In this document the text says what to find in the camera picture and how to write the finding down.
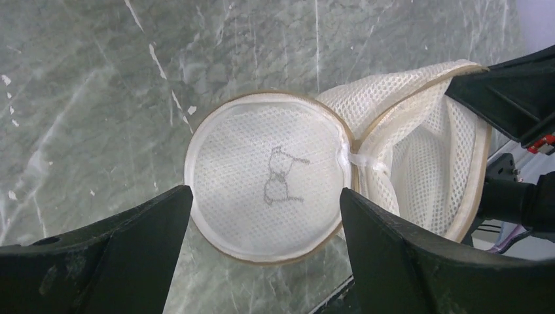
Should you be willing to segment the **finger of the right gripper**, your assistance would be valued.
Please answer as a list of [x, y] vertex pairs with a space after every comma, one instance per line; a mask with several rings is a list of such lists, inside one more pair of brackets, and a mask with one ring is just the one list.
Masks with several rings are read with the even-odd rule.
[[528, 148], [554, 134], [554, 47], [456, 76], [446, 95]]

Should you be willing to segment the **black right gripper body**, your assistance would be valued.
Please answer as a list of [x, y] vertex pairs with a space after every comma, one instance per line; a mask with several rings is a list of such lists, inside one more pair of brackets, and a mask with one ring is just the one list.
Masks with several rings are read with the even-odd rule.
[[554, 134], [546, 134], [545, 136], [538, 139], [534, 144], [527, 148], [527, 151], [532, 154], [545, 154], [551, 155], [554, 153]]

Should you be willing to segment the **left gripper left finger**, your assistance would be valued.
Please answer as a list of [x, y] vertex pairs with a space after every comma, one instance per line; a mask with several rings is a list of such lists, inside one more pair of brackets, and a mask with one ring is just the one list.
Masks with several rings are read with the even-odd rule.
[[1, 247], [1, 312], [163, 312], [192, 201], [179, 185], [71, 232]]

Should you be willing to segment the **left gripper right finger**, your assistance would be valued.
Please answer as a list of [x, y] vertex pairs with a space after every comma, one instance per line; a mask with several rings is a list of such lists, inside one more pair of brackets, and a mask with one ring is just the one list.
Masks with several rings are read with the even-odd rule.
[[554, 261], [445, 239], [345, 188], [340, 195], [363, 313], [553, 313]]

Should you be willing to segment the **white mesh laundry bag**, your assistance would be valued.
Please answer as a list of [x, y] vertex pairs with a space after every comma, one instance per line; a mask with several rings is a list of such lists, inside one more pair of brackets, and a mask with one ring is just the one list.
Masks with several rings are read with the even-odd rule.
[[295, 262], [343, 235], [340, 195], [350, 188], [461, 241], [482, 195], [492, 129], [446, 92], [486, 71], [457, 60], [370, 75], [315, 98], [272, 90], [230, 99], [188, 146], [193, 222], [236, 260]]

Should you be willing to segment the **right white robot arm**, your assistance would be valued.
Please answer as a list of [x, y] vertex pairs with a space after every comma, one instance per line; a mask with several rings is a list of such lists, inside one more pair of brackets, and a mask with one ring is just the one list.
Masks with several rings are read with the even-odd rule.
[[[532, 155], [554, 154], [554, 47], [488, 70], [452, 79], [446, 95]], [[491, 252], [503, 253], [526, 236], [554, 241], [554, 172], [535, 184], [517, 179], [513, 155], [486, 169], [477, 219], [501, 220], [516, 229]]]

